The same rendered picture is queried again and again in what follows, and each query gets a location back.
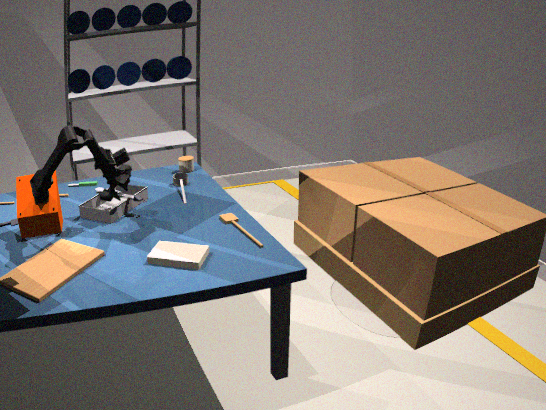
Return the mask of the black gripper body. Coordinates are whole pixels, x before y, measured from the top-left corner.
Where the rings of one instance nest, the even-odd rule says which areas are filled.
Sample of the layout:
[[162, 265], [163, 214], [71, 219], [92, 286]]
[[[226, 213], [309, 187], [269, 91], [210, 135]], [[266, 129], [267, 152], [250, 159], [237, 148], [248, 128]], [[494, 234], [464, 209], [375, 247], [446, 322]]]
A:
[[[122, 165], [120, 165], [120, 167], [118, 169], [119, 169], [119, 171], [122, 172], [122, 171], [125, 171], [126, 168], [129, 169], [130, 172], [132, 171], [132, 168], [131, 168], [131, 166], [129, 164], [127, 164], [127, 165], [122, 164]], [[106, 178], [107, 184], [110, 184], [110, 188], [108, 190], [104, 189], [104, 191], [102, 191], [100, 193], [100, 199], [101, 200], [106, 200], [106, 201], [113, 200], [114, 194], [116, 193], [116, 191], [115, 191], [116, 186], [114, 186], [114, 184], [112, 182], [112, 176], [116, 175], [116, 173], [117, 173], [116, 170], [117, 169], [115, 168], [115, 170], [113, 170], [113, 172], [111, 174], [109, 174], [109, 175], [104, 175], [104, 174], [102, 175], [103, 177]]]

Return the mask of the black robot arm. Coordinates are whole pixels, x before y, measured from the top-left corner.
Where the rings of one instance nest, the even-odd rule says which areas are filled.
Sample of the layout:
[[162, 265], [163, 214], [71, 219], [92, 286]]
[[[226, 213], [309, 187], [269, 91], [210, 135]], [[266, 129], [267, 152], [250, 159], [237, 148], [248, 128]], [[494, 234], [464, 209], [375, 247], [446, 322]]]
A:
[[[84, 142], [79, 143], [77, 136], [83, 137]], [[115, 165], [120, 165], [127, 162], [129, 155], [125, 148], [112, 154], [111, 149], [103, 149], [99, 146], [93, 133], [90, 129], [84, 130], [82, 127], [66, 126], [61, 129], [58, 136], [58, 142], [55, 150], [52, 152], [48, 161], [44, 165], [43, 169], [37, 170], [32, 179], [30, 179], [30, 185], [35, 204], [49, 202], [49, 189], [53, 185], [52, 175], [57, 169], [66, 153], [73, 152], [73, 150], [79, 150], [84, 146], [88, 146], [89, 151], [93, 155], [95, 160], [94, 168], [101, 169], [104, 175], [109, 175], [115, 170]], [[114, 186], [120, 186], [121, 188], [127, 187], [130, 182], [130, 170], [125, 171], [116, 170], [116, 175], [112, 176], [112, 182]]]

